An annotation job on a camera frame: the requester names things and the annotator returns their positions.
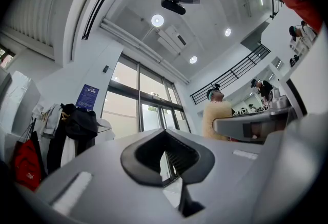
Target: staircase railing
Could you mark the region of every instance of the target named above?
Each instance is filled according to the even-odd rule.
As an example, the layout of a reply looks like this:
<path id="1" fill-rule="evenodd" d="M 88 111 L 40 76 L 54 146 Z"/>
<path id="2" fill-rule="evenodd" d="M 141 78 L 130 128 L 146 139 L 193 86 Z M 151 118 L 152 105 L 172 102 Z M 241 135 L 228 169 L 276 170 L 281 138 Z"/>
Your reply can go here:
<path id="1" fill-rule="evenodd" d="M 272 0 L 272 15 L 270 15 L 270 18 L 273 19 L 277 15 L 283 4 L 282 0 Z"/>
<path id="2" fill-rule="evenodd" d="M 214 88 L 215 84 L 220 85 L 220 90 L 224 89 L 228 85 L 232 84 L 234 81 L 238 80 L 241 76 L 246 74 L 248 71 L 250 71 L 269 53 L 270 50 L 266 48 L 264 45 L 260 44 L 253 52 L 247 55 L 243 60 L 239 61 L 227 72 L 225 72 L 215 80 L 211 81 L 209 84 L 202 87 L 192 95 L 190 95 L 195 105 L 207 99 L 206 97 L 207 91 L 211 88 Z"/>

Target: window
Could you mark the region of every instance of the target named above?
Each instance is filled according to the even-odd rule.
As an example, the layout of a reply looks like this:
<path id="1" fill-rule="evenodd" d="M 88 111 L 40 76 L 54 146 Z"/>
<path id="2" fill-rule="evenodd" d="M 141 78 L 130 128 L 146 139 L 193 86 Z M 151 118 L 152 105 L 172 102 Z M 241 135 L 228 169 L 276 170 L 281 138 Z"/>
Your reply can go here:
<path id="1" fill-rule="evenodd" d="M 189 132 L 178 99 L 173 83 L 122 55 L 109 82 L 101 117 L 111 124 L 115 138 L 160 128 Z M 166 153 L 160 168 L 164 186 L 178 177 Z"/>
<path id="2" fill-rule="evenodd" d="M 0 66 L 2 68 L 5 68 L 14 56 L 15 54 L 13 52 L 0 45 Z"/>
<path id="3" fill-rule="evenodd" d="M 137 89 L 137 64 L 120 57 L 114 70 L 112 80 Z"/>
<path id="4" fill-rule="evenodd" d="M 173 84 L 170 83 L 169 81 L 166 81 L 166 84 L 168 86 L 171 102 L 175 103 L 175 104 L 179 104 L 176 97 L 175 97 L 175 93 L 174 93 L 174 90 L 173 90 Z"/>
<path id="5" fill-rule="evenodd" d="M 190 133 L 188 123 L 187 123 L 187 120 L 185 118 L 185 114 L 181 111 L 178 111 L 178 110 L 174 110 L 174 112 L 175 112 L 175 115 L 176 115 L 176 119 L 178 120 L 180 130 L 184 131 L 184 132 L 187 132 L 187 133 Z"/>
<path id="6" fill-rule="evenodd" d="M 140 69 L 140 91 L 169 100 L 163 79 L 142 67 Z"/>
<path id="7" fill-rule="evenodd" d="M 136 134 L 137 100 L 107 92 L 101 118 L 111 124 L 115 138 Z"/>

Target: window frame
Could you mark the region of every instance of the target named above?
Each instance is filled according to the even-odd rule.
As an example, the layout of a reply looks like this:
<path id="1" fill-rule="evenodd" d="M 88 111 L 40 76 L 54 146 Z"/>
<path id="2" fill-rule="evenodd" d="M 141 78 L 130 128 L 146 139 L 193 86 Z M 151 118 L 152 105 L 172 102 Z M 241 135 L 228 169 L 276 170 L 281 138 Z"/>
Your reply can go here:
<path id="1" fill-rule="evenodd" d="M 137 104 L 136 116 L 137 116 L 137 121 L 138 121 L 138 123 L 137 123 L 138 124 L 138 131 L 139 132 L 144 131 L 144 121 L 143 121 L 143 118 L 142 118 L 142 104 L 149 104 L 150 106 L 155 106 L 155 107 L 159 108 L 160 112 L 162 112 L 164 109 L 171 110 L 175 128 L 178 129 L 178 130 L 180 129 L 180 127 L 179 127 L 179 123 L 178 123 L 178 119 L 177 119 L 177 116 L 175 114 L 175 111 L 176 110 L 180 111 L 182 117 L 186 120 L 188 130 L 191 133 L 189 123 L 188 123 L 187 118 L 186 118 L 186 114 L 183 110 L 183 106 L 181 105 L 181 101 L 180 101 L 179 95 L 176 91 L 176 88 L 174 86 L 174 83 L 170 82 L 165 77 L 160 76 L 159 74 L 152 71 L 148 67 L 142 65 L 140 62 L 137 62 L 137 61 L 131 59 L 130 57 L 128 57 L 124 54 L 121 54 L 120 58 L 121 57 L 124 59 L 123 62 L 130 61 L 133 64 L 137 64 L 137 68 L 136 68 L 136 71 L 137 71 L 136 87 L 137 87 L 137 89 L 126 86 L 124 84 L 121 84 L 120 82 L 117 82 L 117 81 L 115 81 L 111 78 L 111 80 L 109 82 L 109 85 L 107 87 L 107 91 L 136 100 L 136 104 Z M 162 81 L 162 83 L 165 87 L 165 91 L 166 91 L 168 100 L 165 100 L 165 99 L 162 99 L 162 98 L 159 98 L 159 97 L 154 97 L 151 94 L 140 91 L 140 70 L 141 70 L 141 68 L 145 69 L 147 72 L 150 72 L 153 75 L 155 75 L 155 76 L 157 76 L 158 78 L 161 79 L 161 81 Z M 175 99 L 178 102 L 177 104 L 173 103 L 172 100 L 171 100 L 170 92 L 169 92 L 169 89 L 168 89 L 168 84 L 171 86 L 171 89 L 173 89 Z M 105 99 L 104 99 L 104 104 L 102 105 L 101 116 L 103 115 L 104 105 L 105 105 Z M 170 177 L 168 179 L 166 179 L 165 181 L 163 181 L 163 186 L 168 185 L 169 183 L 173 182 L 174 180 L 176 180 L 179 177 L 174 172 L 173 165 L 169 161 L 168 161 L 168 167 L 169 167 Z"/>

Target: glass panel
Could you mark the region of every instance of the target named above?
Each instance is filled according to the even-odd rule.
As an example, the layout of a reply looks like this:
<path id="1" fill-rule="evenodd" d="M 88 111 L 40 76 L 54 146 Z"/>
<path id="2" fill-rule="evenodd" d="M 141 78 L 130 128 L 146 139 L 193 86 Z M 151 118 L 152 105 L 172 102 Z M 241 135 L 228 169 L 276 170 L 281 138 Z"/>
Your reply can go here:
<path id="1" fill-rule="evenodd" d="M 112 126 L 115 138 L 138 133 L 137 101 L 107 92 L 101 117 Z"/>
<path id="2" fill-rule="evenodd" d="M 144 68 L 140 69 L 140 91 L 169 100 L 162 78 Z"/>
<path id="3" fill-rule="evenodd" d="M 11 55 L 7 55 L 3 60 L 2 63 L 0 64 L 1 67 L 5 68 L 7 64 L 13 59 Z"/>
<path id="4" fill-rule="evenodd" d="M 158 115 L 159 113 L 157 107 L 142 104 L 143 129 L 145 131 L 161 128 L 160 119 Z M 165 153 L 160 159 L 159 164 L 160 175 L 162 177 L 162 181 L 164 181 L 170 177 L 168 161 L 166 159 Z"/>
<path id="5" fill-rule="evenodd" d="M 189 133 L 189 128 L 188 128 L 188 125 L 187 125 L 187 121 L 185 120 L 182 112 L 178 111 L 178 110 L 174 110 L 174 112 L 175 112 L 176 118 L 178 120 L 180 130 Z"/>
<path id="6" fill-rule="evenodd" d="M 158 110 L 157 107 L 152 107 L 145 104 L 142 105 L 142 118 L 144 120 L 143 121 L 144 131 L 161 128 L 157 110 Z"/>
<path id="7" fill-rule="evenodd" d="M 115 67 L 112 80 L 137 89 L 137 64 L 120 57 Z"/>
<path id="8" fill-rule="evenodd" d="M 174 125 L 172 111 L 168 110 L 168 109 L 163 109 L 162 113 L 165 117 L 165 128 L 166 129 L 176 129 L 175 125 Z"/>
<path id="9" fill-rule="evenodd" d="M 4 50 L 0 49 L 0 56 L 2 56 L 4 53 L 6 53 Z"/>
<path id="10" fill-rule="evenodd" d="M 168 86 L 168 90 L 169 90 L 169 94 L 170 94 L 172 103 L 178 104 L 178 101 L 177 101 L 177 99 L 175 97 L 175 94 L 174 94 L 174 91 L 173 91 L 172 84 L 170 82 L 168 82 L 168 81 L 166 81 L 166 84 Z"/>

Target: gray machine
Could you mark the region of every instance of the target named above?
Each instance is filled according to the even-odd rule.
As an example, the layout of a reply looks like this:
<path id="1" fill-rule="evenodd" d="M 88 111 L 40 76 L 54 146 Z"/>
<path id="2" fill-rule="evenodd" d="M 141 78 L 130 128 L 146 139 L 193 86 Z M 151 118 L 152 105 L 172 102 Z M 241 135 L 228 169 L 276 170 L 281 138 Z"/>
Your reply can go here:
<path id="1" fill-rule="evenodd" d="M 178 130 L 142 132 L 90 148 L 36 193 L 20 190 L 47 223 L 279 222 L 318 176 L 328 148 L 327 120 L 328 114 L 295 120 L 263 146 Z M 164 151 L 182 178 L 178 209 L 162 192 Z M 89 179 L 76 185 L 81 174 Z"/>
<path id="2" fill-rule="evenodd" d="M 270 108 L 265 111 L 247 115 L 236 115 L 231 118 L 220 118 L 213 121 L 213 129 L 225 136 L 245 142 L 264 141 L 269 133 L 283 130 L 296 119 L 296 114 L 288 98 L 280 96 L 279 89 L 269 94 Z M 260 137 L 252 139 L 252 125 L 261 127 Z"/>

